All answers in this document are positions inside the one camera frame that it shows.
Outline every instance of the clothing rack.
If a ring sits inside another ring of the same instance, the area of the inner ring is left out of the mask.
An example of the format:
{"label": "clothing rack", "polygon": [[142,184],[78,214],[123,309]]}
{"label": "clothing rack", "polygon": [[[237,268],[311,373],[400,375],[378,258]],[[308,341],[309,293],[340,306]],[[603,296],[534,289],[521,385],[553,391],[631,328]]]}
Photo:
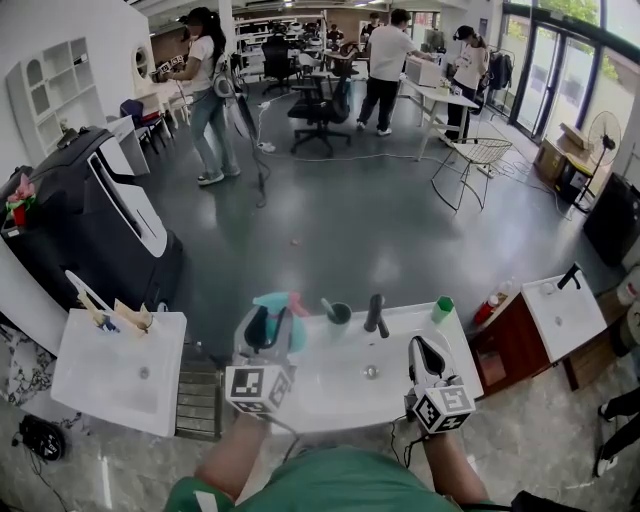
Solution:
{"label": "clothing rack", "polygon": [[[488,44],[488,45],[487,45],[487,48],[489,48],[490,56],[491,56],[491,55],[493,55],[494,53],[504,53],[504,54],[509,55],[509,57],[511,57],[511,64],[512,64],[512,66],[513,66],[513,69],[516,69],[516,54],[515,54],[515,53],[513,53],[513,52],[512,52],[512,51],[510,51],[510,50],[504,50],[504,49],[502,49],[502,48],[498,48],[497,46],[493,46],[493,45],[490,45],[490,44]],[[495,105],[493,105],[493,104],[491,104],[491,103],[487,102],[487,106],[488,106],[491,110],[493,110],[493,112],[494,112],[493,114],[491,114],[491,119],[490,119],[490,121],[493,121],[493,118],[494,118],[496,115],[501,115],[501,116],[504,116],[504,117],[509,117],[510,113],[506,113],[506,112],[504,111],[504,105],[505,105],[505,103],[506,103],[506,100],[507,100],[507,96],[508,96],[508,94],[509,94],[509,91],[511,91],[511,86],[512,86],[512,85],[513,85],[512,80],[509,80],[509,87],[507,87],[506,89],[504,89],[504,101],[502,102],[502,106],[501,106],[501,108],[500,108],[500,109],[498,109],[498,107],[496,107]]]}

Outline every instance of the black cap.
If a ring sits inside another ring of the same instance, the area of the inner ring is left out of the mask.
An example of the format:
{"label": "black cap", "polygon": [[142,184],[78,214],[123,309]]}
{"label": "black cap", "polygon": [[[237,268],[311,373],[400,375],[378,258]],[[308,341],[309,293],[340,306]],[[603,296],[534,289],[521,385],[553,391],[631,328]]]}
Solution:
{"label": "black cap", "polygon": [[461,41],[469,36],[474,35],[475,33],[476,31],[473,30],[473,27],[470,27],[469,25],[460,25],[453,36],[453,40]]}

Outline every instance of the person's arm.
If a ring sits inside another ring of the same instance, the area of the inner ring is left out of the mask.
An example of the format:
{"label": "person's arm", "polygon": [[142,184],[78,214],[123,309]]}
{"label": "person's arm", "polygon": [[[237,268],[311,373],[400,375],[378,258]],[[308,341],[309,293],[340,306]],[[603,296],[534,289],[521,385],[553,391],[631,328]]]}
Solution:
{"label": "person's arm", "polygon": [[423,441],[433,486],[460,505],[489,501],[487,490],[473,470],[453,434],[436,434]]}
{"label": "person's arm", "polygon": [[237,500],[268,432],[266,421],[241,414],[231,431],[209,452],[195,477]]}
{"label": "person's arm", "polygon": [[198,73],[201,64],[202,61],[200,59],[193,56],[189,57],[189,60],[187,61],[187,67],[184,69],[184,71],[167,73],[165,77],[173,80],[193,80],[193,78]]}

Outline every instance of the drain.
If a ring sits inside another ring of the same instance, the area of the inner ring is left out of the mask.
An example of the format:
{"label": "drain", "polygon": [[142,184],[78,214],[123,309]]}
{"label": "drain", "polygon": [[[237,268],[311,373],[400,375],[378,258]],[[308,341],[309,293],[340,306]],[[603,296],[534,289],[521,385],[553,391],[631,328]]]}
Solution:
{"label": "drain", "polygon": [[378,367],[373,364],[370,364],[369,366],[365,367],[362,373],[364,373],[364,376],[367,379],[374,380],[378,377]]}

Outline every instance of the hanging clothes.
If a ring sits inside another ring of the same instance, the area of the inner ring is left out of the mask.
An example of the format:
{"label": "hanging clothes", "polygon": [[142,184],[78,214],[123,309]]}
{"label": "hanging clothes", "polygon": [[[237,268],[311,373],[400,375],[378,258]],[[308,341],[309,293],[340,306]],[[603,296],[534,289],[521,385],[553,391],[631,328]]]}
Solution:
{"label": "hanging clothes", "polygon": [[489,74],[491,80],[489,87],[493,90],[504,89],[511,86],[511,74],[513,73],[513,63],[507,54],[494,52],[489,61]]}

